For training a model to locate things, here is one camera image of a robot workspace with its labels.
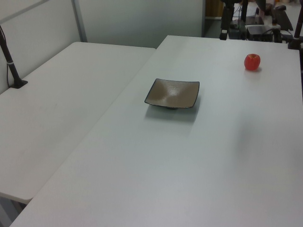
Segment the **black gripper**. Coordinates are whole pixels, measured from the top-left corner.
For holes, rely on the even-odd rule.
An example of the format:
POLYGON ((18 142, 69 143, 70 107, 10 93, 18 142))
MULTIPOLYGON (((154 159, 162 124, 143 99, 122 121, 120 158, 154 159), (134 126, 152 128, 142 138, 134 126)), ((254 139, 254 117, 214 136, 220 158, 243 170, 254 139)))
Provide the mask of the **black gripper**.
POLYGON ((224 3, 224 8, 223 8, 223 15, 222 15, 222 19, 221 19, 221 32, 220 32, 219 39, 226 40, 227 36, 228 36, 227 29, 229 29, 229 26, 230 26, 230 23, 231 23, 231 20, 233 17, 233 13, 234 13, 235 1, 222 0, 222 2, 224 3))

